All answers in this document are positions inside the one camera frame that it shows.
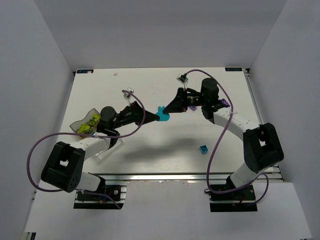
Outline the small green lego brick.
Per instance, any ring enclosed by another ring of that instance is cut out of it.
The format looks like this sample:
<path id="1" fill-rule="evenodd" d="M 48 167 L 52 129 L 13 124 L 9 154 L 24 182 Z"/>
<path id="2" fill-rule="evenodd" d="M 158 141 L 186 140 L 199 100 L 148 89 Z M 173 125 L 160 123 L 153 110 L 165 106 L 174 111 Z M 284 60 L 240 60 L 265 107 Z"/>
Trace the small green lego brick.
<path id="1" fill-rule="evenodd" d="M 95 121 L 95 120 L 90 120 L 90 121 L 88 122 L 88 125 L 89 125 L 89 126 L 94 126 L 94 125 L 95 125 L 95 123 L 96 123 L 96 121 Z"/>

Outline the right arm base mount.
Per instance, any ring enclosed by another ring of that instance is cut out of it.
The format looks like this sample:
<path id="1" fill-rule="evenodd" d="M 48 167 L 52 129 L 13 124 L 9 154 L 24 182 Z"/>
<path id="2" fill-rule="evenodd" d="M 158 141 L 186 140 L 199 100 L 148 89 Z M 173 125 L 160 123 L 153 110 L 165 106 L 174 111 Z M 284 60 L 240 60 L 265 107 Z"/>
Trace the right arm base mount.
<path id="1" fill-rule="evenodd" d="M 244 189 L 215 194 L 207 188 L 204 193 L 209 195 L 209 206 L 211 213 L 240 213 L 257 212 L 256 195 L 252 185 Z"/>

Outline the purple lego brick upside-down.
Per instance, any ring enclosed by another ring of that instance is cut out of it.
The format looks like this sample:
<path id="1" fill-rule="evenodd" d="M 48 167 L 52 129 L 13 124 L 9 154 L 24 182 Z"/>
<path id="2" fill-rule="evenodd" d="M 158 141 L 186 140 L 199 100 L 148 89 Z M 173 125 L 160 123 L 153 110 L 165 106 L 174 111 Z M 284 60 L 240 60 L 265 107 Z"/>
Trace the purple lego brick upside-down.
<path id="1" fill-rule="evenodd" d="M 190 110 L 192 110 L 192 111 L 195 111 L 195 110 L 197 109 L 196 106 L 189 106 L 188 108 L 189 108 Z"/>

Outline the green stepped lego brick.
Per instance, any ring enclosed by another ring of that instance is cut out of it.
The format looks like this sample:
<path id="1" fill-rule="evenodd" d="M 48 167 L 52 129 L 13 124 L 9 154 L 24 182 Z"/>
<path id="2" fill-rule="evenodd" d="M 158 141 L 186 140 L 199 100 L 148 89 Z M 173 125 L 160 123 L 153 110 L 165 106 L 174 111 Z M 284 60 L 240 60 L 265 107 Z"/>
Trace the green stepped lego brick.
<path id="1" fill-rule="evenodd" d="M 82 134 L 83 132 L 90 130 L 90 128 L 91 127 L 88 124 L 81 124 L 79 129 L 77 130 L 77 133 Z"/>

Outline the small cyan lego brick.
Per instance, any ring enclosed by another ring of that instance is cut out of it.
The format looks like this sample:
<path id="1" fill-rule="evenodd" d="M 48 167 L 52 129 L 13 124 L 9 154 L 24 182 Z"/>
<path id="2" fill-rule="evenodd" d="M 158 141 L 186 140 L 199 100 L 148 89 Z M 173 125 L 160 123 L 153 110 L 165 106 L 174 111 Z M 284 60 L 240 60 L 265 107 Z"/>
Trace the small cyan lego brick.
<path id="1" fill-rule="evenodd" d="M 199 150 L 200 150 L 200 153 L 204 155 L 208 152 L 208 147 L 206 145 L 202 145 L 199 147 Z"/>

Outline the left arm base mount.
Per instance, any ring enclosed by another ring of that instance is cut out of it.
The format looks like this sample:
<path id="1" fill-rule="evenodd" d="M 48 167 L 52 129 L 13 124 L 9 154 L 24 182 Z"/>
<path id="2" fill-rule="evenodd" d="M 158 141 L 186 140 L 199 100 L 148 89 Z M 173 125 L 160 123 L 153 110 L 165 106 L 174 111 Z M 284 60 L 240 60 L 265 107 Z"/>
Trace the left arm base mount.
<path id="1" fill-rule="evenodd" d="M 106 182 L 95 192 L 78 190 L 73 208 L 78 210 L 120 210 L 126 199 L 127 185 L 122 182 Z"/>

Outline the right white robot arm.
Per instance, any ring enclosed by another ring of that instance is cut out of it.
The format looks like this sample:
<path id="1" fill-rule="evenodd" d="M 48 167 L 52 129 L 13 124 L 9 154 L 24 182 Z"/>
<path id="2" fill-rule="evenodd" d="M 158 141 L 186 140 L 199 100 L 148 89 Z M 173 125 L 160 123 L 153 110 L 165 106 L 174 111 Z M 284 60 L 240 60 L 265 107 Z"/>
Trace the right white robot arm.
<path id="1" fill-rule="evenodd" d="M 200 91 L 180 87 L 174 99 L 163 109 L 166 114 L 183 113 L 188 107 L 200 107 L 204 118 L 229 131 L 243 143 L 244 163 L 226 180 L 225 187 L 208 189 L 215 195 L 239 192 L 252 184 L 259 175 L 284 159 L 284 152 L 271 123 L 258 124 L 238 115 L 230 98 L 219 98 L 223 87 L 215 78 L 205 78 Z"/>

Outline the green lego brick upside-down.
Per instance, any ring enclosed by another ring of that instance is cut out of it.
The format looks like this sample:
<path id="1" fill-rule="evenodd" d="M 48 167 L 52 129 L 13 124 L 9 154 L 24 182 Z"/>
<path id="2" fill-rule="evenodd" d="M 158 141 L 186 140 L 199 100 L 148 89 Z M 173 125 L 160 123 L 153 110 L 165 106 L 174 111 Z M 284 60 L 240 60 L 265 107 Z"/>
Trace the green lego brick upside-down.
<path id="1" fill-rule="evenodd" d="M 95 120 L 98 120 L 98 119 L 100 119 L 100 115 L 99 114 L 93 114 L 92 118 L 95 119 Z"/>

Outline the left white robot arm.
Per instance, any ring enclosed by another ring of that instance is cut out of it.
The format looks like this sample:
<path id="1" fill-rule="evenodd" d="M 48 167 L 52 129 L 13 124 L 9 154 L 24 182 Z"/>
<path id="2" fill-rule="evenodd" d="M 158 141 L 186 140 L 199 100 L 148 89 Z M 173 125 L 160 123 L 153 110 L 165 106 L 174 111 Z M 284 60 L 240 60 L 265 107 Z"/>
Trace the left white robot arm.
<path id="1" fill-rule="evenodd" d="M 74 190 L 97 192 L 105 181 L 97 175 L 83 172 L 85 160 L 115 146 L 120 136 L 117 128 L 132 123 L 139 126 L 159 119 L 158 115 L 144 110 L 137 101 L 119 113 L 111 106 L 104 107 L 96 126 L 99 136 L 86 137 L 70 144 L 62 141 L 56 143 L 42 170 L 41 180 L 67 193 Z"/>

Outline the cyan round lego piece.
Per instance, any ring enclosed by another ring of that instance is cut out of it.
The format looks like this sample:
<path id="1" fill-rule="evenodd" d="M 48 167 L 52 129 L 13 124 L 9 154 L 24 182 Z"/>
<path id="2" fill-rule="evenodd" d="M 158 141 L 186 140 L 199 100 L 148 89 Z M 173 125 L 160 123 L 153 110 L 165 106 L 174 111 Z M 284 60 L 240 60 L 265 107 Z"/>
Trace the cyan round lego piece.
<path id="1" fill-rule="evenodd" d="M 157 122 L 166 122 L 170 119 L 170 114 L 169 113 L 164 113 L 163 110 L 165 109 L 164 106 L 159 106 L 157 108 L 156 115 L 158 116 Z"/>

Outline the purple printed lego brick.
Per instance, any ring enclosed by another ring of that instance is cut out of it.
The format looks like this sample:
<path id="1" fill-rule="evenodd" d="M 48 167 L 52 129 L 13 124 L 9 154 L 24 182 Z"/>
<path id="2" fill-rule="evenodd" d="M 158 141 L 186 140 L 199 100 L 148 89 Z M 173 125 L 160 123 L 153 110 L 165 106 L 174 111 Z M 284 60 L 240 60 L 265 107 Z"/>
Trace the purple printed lego brick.
<path id="1" fill-rule="evenodd" d="M 229 108 L 230 104 L 223 98 L 220 100 L 221 105 L 224 106 L 225 108 Z"/>

